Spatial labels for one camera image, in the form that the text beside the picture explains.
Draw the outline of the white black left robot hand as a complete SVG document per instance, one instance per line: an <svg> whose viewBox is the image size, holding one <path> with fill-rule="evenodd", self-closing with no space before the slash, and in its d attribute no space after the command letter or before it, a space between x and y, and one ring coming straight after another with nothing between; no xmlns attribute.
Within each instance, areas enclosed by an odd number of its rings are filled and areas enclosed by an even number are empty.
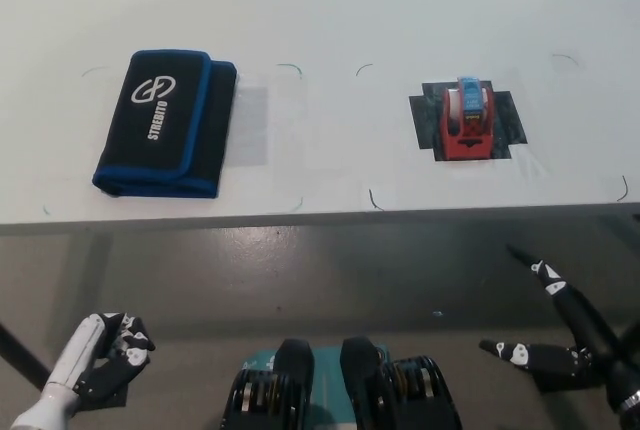
<svg viewBox="0 0 640 430"><path fill-rule="evenodd" d="M129 384L150 363L155 349L139 317L87 316L64 347L39 399L11 427L63 430L79 412L124 407Z"/></svg>

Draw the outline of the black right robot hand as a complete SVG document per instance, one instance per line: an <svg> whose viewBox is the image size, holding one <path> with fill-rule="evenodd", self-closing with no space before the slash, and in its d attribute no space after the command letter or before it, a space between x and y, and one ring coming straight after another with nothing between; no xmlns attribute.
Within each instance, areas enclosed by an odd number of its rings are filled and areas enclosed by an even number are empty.
<svg viewBox="0 0 640 430"><path fill-rule="evenodd" d="M507 251L544 288L574 344L509 343L483 340L479 347L538 379L548 390L586 389L603 385L611 409L622 414L639 405L639 365L629 339L616 336L584 294L548 260L509 245Z"/></svg>

